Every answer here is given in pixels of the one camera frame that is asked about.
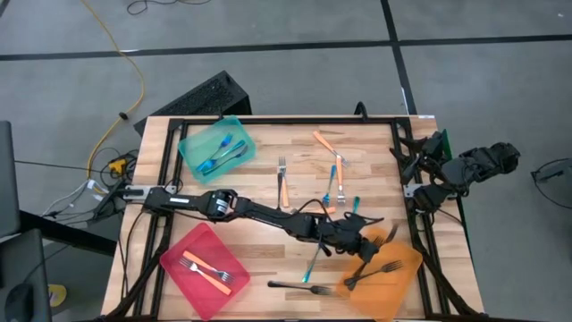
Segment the wooden table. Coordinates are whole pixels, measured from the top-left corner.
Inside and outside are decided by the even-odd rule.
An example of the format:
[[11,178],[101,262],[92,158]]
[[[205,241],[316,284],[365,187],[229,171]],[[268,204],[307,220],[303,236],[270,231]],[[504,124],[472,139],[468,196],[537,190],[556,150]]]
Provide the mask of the wooden table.
[[[410,119],[415,138],[430,136],[437,130],[434,118],[411,116]],[[168,117],[148,118],[133,184],[156,184],[168,123]],[[245,125],[245,127],[257,144],[257,156],[208,186],[200,185],[195,181],[189,169],[184,165],[181,179],[185,186],[181,194],[199,195],[204,191],[232,188],[243,197],[274,207],[277,193],[277,160],[278,156],[286,156],[290,205],[297,208],[309,199],[321,199],[325,193],[330,167],[335,158],[313,137],[312,131],[320,130],[325,138],[351,163],[350,167],[344,168],[344,190],[349,202],[346,203],[345,208],[338,208],[337,213],[332,215],[332,219],[340,218],[344,209],[351,209],[351,200],[354,196],[359,196],[361,215],[384,216],[386,220],[379,225],[385,229],[391,227],[392,221],[402,222],[404,225],[399,229],[396,240],[410,244],[397,163],[389,152],[392,144],[389,126],[383,124],[257,124]],[[204,128],[205,126],[202,125],[190,126],[188,135]],[[172,175],[176,153],[177,149],[172,148],[169,178]],[[458,216],[458,209],[454,202],[447,202],[442,208]],[[125,211],[121,230],[123,246],[127,242],[127,235],[139,210],[139,205],[129,205]],[[199,224],[197,220],[176,216],[171,244],[180,240],[197,224]],[[309,260],[314,255],[315,244],[296,241],[285,232],[254,220],[237,219],[228,224],[210,225],[251,274],[250,284],[237,295],[234,301],[224,307],[214,317],[215,319],[368,318],[350,307],[341,298],[317,297],[309,292],[271,289],[266,286],[268,280],[299,282],[307,269]],[[149,216],[141,217],[132,235],[127,269],[130,284],[137,279],[141,269],[148,226]],[[437,214],[433,230],[443,273],[471,307],[482,311],[483,304],[463,227],[446,216]],[[158,230],[157,236],[161,235],[162,230]],[[330,258],[326,258],[323,253],[320,253],[311,282],[313,284],[335,284],[349,259],[350,256],[347,254],[333,254]],[[433,310],[438,311],[434,281],[431,274],[427,273]],[[152,275],[147,285],[143,313],[150,310],[151,292],[149,290],[153,289],[154,283],[155,276]],[[119,303],[121,284],[122,263],[119,249],[117,249],[102,314],[111,311]],[[193,308],[167,275],[159,318],[197,317]],[[411,285],[401,305],[398,318],[424,318],[417,279]]]

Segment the black stand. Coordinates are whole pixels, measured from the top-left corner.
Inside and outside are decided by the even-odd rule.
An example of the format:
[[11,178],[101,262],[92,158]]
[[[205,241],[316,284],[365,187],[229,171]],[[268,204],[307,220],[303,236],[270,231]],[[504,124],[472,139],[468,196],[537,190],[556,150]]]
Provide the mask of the black stand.
[[46,239],[63,242],[75,248],[94,251],[107,256],[115,254],[115,241],[20,211],[20,233],[25,233],[31,229],[39,229],[42,232],[42,237]]

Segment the metal bracket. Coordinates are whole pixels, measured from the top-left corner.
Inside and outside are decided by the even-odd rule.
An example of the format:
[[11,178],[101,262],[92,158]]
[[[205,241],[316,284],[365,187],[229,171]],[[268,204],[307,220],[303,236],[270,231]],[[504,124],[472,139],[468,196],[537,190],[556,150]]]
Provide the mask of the metal bracket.
[[[151,188],[156,188],[160,186],[156,185],[127,185],[125,186],[125,190],[129,190],[132,192],[124,192],[123,199],[124,200],[145,200]],[[173,185],[164,186],[164,189],[171,193],[177,193],[177,187]]]
[[413,193],[422,185],[423,184],[420,183],[404,184],[403,194],[405,195],[405,198],[413,198]]
[[[405,198],[413,198],[415,191],[419,189],[419,187],[421,186],[423,186],[423,184],[420,183],[404,184],[403,194],[405,195]],[[453,192],[449,196],[447,196],[447,200],[454,200],[457,198],[457,196],[458,194],[456,192]]]

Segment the black box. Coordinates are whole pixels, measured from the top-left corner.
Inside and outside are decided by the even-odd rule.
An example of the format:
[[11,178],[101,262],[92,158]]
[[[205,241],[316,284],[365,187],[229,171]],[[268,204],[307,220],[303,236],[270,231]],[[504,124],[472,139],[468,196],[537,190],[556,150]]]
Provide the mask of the black box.
[[[247,92],[222,71],[188,91],[165,107],[152,113],[158,115],[252,115]],[[147,118],[135,123],[135,131],[143,136]]]

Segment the blue utensil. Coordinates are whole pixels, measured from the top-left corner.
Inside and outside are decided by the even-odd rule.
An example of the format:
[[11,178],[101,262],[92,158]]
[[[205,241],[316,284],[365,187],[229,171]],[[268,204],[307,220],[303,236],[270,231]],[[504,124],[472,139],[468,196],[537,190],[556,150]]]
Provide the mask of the blue utensil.
[[355,197],[355,198],[354,198],[354,208],[353,208],[353,210],[351,211],[351,212],[354,213],[354,214],[356,214],[356,213],[358,212],[359,201],[360,201],[359,197]]
[[204,171],[204,172],[203,172],[203,175],[209,175],[209,174],[213,173],[214,171],[216,171],[216,169],[218,169],[218,168],[220,168],[221,166],[223,166],[225,163],[227,163],[227,162],[233,160],[234,158],[238,158],[238,157],[244,156],[244,155],[247,153],[247,151],[248,151],[248,145],[245,145],[245,142],[243,141],[243,142],[242,142],[242,145],[240,145],[239,147],[235,148],[237,145],[239,145],[239,143],[237,143],[237,144],[236,144],[234,147],[232,147],[232,149],[231,149],[231,150],[236,150],[237,148],[240,148],[240,147],[244,146],[244,148],[243,148],[237,155],[234,155],[234,156],[232,156],[232,157],[229,157],[228,159],[226,159],[226,160],[225,160],[224,162],[222,162],[221,164],[219,164],[219,165],[217,165],[217,166],[215,166],[215,167],[212,167],[212,168],[210,168],[210,169]]
[[240,140],[232,148],[229,148],[228,150],[224,151],[224,153],[222,153],[220,157],[218,157],[216,159],[211,158],[211,159],[203,162],[203,168],[201,171],[207,171],[208,169],[212,168],[213,166],[216,165],[216,162],[218,162],[218,160],[228,156],[230,153],[232,153],[232,152],[236,151],[237,149],[243,147],[245,144],[247,144],[247,142],[245,140]]
[[315,259],[318,257],[319,251],[320,251],[320,244],[318,243],[318,248],[317,250],[315,250],[314,258],[312,258],[312,263],[310,264],[310,267],[307,268],[307,272],[304,274],[304,277],[302,277],[303,283],[307,283],[307,281],[310,279],[310,274],[312,274],[312,269],[314,269]]
[[227,145],[229,145],[229,143],[231,143],[231,141],[232,141],[232,133],[227,133],[226,136],[224,137],[223,141],[221,142],[221,144],[218,146],[218,149],[210,157],[208,157],[205,160],[205,162],[203,162],[197,166],[197,171],[203,171],[203,168],[205,167],[206,162],[210,161],[221,150],[221,148],[224,148]]
[[324,206],[330,206],[330,189],[332,188],[332,180],[333,176],[336,175],[336,165],[332,165],[332,170],[330,172],[330,182],[328,183],[328,190],[325,193],[325,196],[322,198],[322,203]]

